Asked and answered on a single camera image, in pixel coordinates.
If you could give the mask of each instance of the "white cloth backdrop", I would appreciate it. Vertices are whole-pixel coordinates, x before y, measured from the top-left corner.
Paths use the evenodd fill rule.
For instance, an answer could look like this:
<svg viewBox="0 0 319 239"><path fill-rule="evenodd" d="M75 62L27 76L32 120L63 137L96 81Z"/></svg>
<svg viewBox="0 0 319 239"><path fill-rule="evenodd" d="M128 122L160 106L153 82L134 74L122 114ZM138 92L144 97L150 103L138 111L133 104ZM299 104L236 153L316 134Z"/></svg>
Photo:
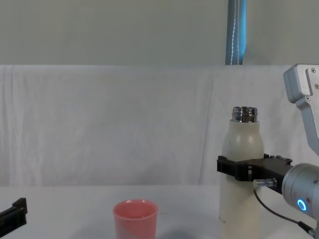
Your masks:
<svg viewBox="0 0 319 239"><path fill-rule="evenodd" d="M0 183L218 183L237 105L258 107L267 153L317 163L287 69L1 66Z"/></svg>
<svg viewBox="0 0 319 239"><path fill-rule="evenodd" d="M0 87L10 185L199 182L211 70L4 66Z"/></svg>

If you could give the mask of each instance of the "metal bottle rim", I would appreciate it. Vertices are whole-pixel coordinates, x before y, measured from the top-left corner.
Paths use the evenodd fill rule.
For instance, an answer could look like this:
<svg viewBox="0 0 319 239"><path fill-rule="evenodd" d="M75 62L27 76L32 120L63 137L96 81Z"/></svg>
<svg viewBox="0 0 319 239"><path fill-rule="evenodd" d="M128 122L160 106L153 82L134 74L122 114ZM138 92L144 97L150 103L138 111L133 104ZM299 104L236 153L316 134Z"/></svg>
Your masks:
<svg viewBox="0 0 319 239"><path fill-rule="evenodd" d="M233 108L232 121L242 123L257 122L258 111L255 107L237 106Z"/></svg>

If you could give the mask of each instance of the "blue led ring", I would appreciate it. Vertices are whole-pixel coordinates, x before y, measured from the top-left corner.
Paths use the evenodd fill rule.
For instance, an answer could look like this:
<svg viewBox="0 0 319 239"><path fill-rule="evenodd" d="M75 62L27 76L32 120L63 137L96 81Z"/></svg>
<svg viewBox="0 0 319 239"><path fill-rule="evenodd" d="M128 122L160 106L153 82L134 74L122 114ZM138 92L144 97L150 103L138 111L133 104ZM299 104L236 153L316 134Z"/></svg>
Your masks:
<svg viewBox="0 0 319 239"><path fill-rule="evenodd" d="M306 204L305 204L305 202L304 202L303 200L299 199L299 200L297 201L297 205L300 207L300 209L301 209L302 211L307 210L307 206L306 206Z"/></svg>

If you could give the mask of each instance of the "gray wall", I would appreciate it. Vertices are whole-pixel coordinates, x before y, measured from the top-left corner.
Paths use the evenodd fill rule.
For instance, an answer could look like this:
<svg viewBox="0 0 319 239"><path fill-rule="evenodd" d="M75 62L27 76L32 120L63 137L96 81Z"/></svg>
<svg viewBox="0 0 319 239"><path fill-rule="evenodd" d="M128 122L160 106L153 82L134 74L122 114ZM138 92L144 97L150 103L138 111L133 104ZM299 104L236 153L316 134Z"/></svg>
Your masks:
<svg viewBox="0 0 319 239"><path fill-rule="evenodd" d="M224 64L226 0L2 0L0 64Z"/></svg>
<svg viewBox="0 0 319 239"><path fill-rule="evenodd" d="M319 64L318 0L247 0L244 64Z"/></svg>

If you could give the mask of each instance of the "white bottle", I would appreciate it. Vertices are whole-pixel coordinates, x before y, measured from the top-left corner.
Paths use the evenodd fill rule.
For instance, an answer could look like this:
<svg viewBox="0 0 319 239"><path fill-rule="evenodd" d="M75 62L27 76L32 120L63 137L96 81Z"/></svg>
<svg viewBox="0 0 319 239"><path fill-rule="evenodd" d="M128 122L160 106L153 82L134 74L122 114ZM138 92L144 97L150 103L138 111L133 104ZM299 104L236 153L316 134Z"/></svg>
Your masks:
<svg viewBox="0 0 319 239"><path fill-rule="evenodd" d="M257 109L234 107L222 155L233 161L264 157ZM239 182L222 174L220 182L219 228L221 239L258 239L260 204L252 182Z"/></svg>

